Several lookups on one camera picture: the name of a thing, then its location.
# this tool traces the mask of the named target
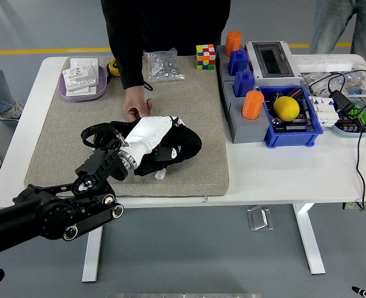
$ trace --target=blue container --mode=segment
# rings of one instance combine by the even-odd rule
[[[313,131],[310,132],[307,129],[307,132],[283,132],[276,133],[273,129],[272,125],[272,116],[268,113],[267,105],[265,101],[263,102],[263,106],[268,117],[268,121],[270,122],[270,127],[265,134],[265,144],[269,148],[275,148],[280,146],[300,146],[304,145],[307,147],[314,146],[314,141],[316,137],[322,134],[324,131],[322,130],[321,125],[319,124],[318,117],[315,114],[314,107],[309,100],[306,88],[304,86],[266,86],[259,87],[258,90],[263,93],[264,98],[267,100],[269,98],[274,98],[275,93],[282,93],[287,95],[289,92],[294,90],[295,88],[301,88],[303,90],[303,96],[306,100],[309,118],[313,124]]]

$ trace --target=orange cup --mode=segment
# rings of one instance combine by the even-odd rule
[[[240,40],[242,35],[238,31],[230,31],[227,34],[226,49],[224,53],[230,57],[232,51],[236,51],[240,48]]]
[[[260,91],[252,90],[246,94],[242,116],[248,120],[254,120],[260,114],[264,101],[264,95]]]

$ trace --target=black shirt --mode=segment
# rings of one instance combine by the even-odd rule
[[[109,45],[124,89],[144,84],[142,55],[177,49],[195,55],[196,45],[219,41],[231,0],[101,0]]]

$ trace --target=human hand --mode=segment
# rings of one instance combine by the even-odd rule
[[[134,86],[126,89],[123,113],[129,121],[134,121],[150,114],[152,100],[144,102],[144,86]]]

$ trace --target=gray plastic stand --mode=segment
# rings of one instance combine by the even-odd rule
[[[235,76],[228,72],[229,57],[224,54],[225,46],[218,46],[216,50],[216,69],[220,84],[220,96],[224,114],[228,122],[231,139],[236,143],[263,142],[270,123],[264,111],[260,110],[259,116],[254,120],[248,120],[242,116],[245,97],[235,97],[233,85]]]

